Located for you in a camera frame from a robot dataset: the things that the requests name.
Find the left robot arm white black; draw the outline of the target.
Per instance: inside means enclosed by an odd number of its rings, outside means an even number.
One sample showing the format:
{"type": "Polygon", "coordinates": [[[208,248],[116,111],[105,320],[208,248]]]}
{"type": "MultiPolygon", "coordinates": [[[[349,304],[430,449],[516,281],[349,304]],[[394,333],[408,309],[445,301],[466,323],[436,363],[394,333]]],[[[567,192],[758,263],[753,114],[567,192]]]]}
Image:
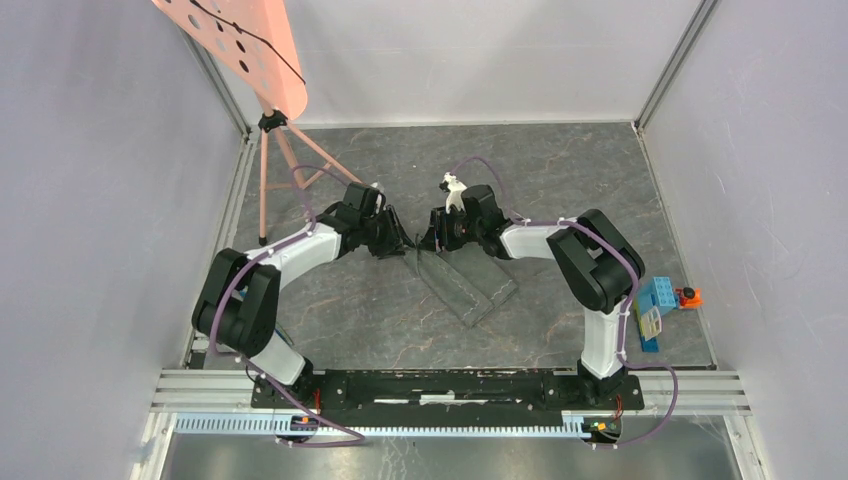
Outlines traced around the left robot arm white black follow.
{"type": "Polygon", "coordinates": [[[341,200],[296,233],[248,252],[219,251],[196,301],[192,326],[212,345],[228,347],[277,381],[275,392],[288,406],[302,407],[314,394],[313,366],[276,332],[282,290],[359,247],[379,259],[401,255],[407,239],[385,195],[351,183],[341,200]]]}

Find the grey cloth napkin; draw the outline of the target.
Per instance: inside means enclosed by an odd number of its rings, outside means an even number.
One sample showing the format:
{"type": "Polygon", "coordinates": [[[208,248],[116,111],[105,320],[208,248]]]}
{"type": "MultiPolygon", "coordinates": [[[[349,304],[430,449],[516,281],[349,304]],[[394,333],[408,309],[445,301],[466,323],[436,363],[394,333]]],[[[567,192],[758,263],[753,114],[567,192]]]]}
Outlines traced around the grey cloth napkin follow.
{"type": "Polygon", "coordinates": [[[518,291],[515,280],[476,244],[441,253],[408,248],[402,259],[464,329],[477,326],[518,291]]]}

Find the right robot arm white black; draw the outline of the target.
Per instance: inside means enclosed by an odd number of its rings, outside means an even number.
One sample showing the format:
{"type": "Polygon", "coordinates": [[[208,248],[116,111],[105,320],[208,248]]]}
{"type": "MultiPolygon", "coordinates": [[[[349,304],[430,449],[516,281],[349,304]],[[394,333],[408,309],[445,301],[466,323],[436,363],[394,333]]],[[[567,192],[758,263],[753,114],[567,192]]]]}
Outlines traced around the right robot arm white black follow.
{"type": "Polygon", "coordinates": [[[627,368],[621,318],[645,265],[634,247],[599,209],[555,222],[506,218],[491,186],[443,180],[444,206],[432,210],[422,245],[455,251],[469,243],[502,260],[553,260],[584,311],[584,348],[577,392],[591,408],[612,401],[627,368]]]}

